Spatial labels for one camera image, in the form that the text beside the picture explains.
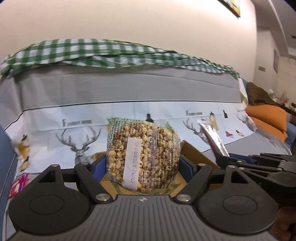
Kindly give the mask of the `person left hand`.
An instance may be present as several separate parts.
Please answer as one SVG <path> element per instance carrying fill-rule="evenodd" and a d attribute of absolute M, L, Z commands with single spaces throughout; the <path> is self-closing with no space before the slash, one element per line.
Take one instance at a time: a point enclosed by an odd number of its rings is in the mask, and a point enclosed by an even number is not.
<path fill-rule="evenodd" d="M 277 218 L 270 233 L 282 241 L 289 241 L 291 238 L 290 226 L 295 223 L 295 207 L 282 207 L 277 214 Z"/>

